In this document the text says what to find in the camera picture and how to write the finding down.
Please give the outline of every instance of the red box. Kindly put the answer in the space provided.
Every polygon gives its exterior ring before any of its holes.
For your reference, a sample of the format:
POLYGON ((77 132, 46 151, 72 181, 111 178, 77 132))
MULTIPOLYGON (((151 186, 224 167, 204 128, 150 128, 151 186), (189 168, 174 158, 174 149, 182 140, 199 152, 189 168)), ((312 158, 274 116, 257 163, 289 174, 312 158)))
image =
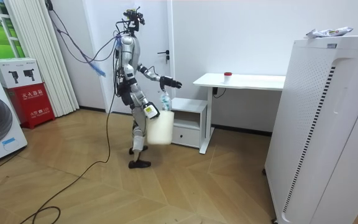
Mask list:
POLYGON ((44 83, 7 89, 23 128, 55 120, 44 83))

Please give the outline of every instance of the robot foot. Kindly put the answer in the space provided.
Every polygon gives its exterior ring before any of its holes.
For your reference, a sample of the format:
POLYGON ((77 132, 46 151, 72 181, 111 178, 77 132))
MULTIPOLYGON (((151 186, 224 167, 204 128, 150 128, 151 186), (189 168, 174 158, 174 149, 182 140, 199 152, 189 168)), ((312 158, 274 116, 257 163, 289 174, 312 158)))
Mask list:
POLYGON ((136 162, 134 161, 130 161, 128 164, 128 168, 130 169, 134 169, 134 168, 147 168, 149 166, 151 166, 152 163, 149 161, 142 161, 140 159, 138 159, 136 162))
MULTIPOLYGON (((143 146, 143 151, 146 151, 149 147, 148 146, 143 146)), ((129 149, 129 155, 133 155, 134 154, 134 151, 132 150, 132 147, 129 149)))

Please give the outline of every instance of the white air purifier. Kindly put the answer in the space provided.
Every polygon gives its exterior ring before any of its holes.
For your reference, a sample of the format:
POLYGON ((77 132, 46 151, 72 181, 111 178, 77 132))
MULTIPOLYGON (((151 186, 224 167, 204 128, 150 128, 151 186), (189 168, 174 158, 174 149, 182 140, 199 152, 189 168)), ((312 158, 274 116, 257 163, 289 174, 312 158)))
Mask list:
POLYGON ((358 36, 296 40, 265 164, 277 221, 358 215, 358 36))

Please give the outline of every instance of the table leg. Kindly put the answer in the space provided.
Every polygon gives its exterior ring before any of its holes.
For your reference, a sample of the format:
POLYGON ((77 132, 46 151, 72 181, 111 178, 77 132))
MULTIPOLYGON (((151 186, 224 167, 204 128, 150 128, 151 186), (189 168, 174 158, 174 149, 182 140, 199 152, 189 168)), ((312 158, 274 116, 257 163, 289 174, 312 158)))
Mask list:
POLYGON ((208 101, 206 106, 206 131, 205 140, 200 147, 200 154, 205 154, 208 148, 209 140, 211 140, 214 128, 211 128, 212 120, 212 87, 208 87, 208 101))
POLYGON ((206 106, 206 138, 210 138, 211 133, 211 119, 212 119, 212 87, 208 87, 208 102, 206 106))

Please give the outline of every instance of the white door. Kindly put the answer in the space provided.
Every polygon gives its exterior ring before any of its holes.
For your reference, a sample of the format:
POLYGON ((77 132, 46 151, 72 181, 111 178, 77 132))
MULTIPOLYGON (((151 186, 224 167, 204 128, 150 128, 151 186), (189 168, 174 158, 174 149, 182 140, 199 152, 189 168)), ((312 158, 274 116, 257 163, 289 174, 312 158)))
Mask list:
MULTIPOLYGON (((167 2, 166 1, 142 1, 135 6, 140 6, 139 12, 143 13, 145 25, 140 25, 137 37, 140 42, 140 60, 147 68, 155 67, 159 75, 170 75, 170 61, 166 60, 166 54, 158 54, 169 50, 167 2)), ((161 89, 158 82, 152 82, 145 78, 140 72, 136 75, 142 91, 149 101, 155 103, 160 109, 161 89)))
MULTIPOLYGON (((166 1, 106 1, 106 0, 83 0, 85 11, 88 16, 88 27, 93 41, 94 52, 96 52, 111 37, 116 30, 115 23, 123 18, 122 13, 126 9, 133 9, 140 6, 139 12, 144 15, 145 25, 140 25, 136 36, 140 42, 140 60, 147 68, 155 67, 159 75, 170 76, 169 61, 166 62, 165 54, 157 54, 169 49, 168 41, 168 19, 166 1)), ((101 77, 104 101, 108 110, 111 104, 112 93, 112 60, 99 62, 99 67, 106 72, 106 78, 101 77)), ((136 79, 145 93, 147 99, 161 108, 160 85, 146 79, 143 74, 137 72, 136 79)), ((125 106, 120 98, 114 100, 112 111, 130 113, 129 106, 125 106)))

